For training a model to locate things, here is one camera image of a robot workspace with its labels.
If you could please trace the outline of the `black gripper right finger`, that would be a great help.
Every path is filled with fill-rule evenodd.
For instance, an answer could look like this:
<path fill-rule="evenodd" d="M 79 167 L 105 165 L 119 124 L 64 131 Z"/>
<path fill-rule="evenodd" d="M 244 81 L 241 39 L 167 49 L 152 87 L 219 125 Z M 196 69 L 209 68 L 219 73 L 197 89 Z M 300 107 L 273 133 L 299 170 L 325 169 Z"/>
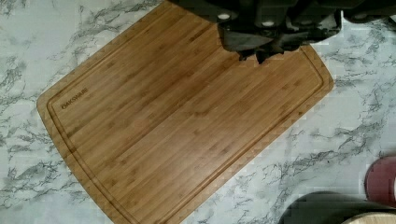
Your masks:
<path fill-rule="evenodd" d="M 285 51 L 294 51 L 308 39 L 308 32 L 280 33 L 275 35 L 260 34 L 265 42 L 255 49 L 256 59 L 262 64 L 268 58 L 283 54 Z"/>

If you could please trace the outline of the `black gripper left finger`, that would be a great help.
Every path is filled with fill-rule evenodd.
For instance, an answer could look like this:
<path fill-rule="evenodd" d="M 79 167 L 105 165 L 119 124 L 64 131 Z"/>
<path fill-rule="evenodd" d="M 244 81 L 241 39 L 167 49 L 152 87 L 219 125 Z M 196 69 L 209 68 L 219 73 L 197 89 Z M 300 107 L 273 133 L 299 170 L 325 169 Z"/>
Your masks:
<path fill-rule="evenodd" d="M 236 52 L 240 61 L 255 55 L 258 61 L 265 61 L 275 54 L 271 43 L 275 39 L 274 32 L 268 30 L 233 30 L 230 26 L 218 26 L 219 39 L 222 47 Z"/>

